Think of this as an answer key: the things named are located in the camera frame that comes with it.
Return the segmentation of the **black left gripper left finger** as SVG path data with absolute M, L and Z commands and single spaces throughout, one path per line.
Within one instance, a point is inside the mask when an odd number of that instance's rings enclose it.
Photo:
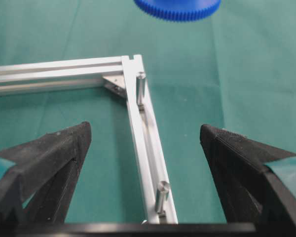
M 0 233 L 64 223 L 91 140 L 84 121 L 0 151 Z

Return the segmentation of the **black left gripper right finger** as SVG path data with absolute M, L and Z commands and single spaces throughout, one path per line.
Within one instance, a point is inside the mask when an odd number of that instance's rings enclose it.
M 225 237 L 296 237 L 296 195 L 271 168 L 295 153 L 208 124 L 204 151 L 227 223 L 209 231 Z

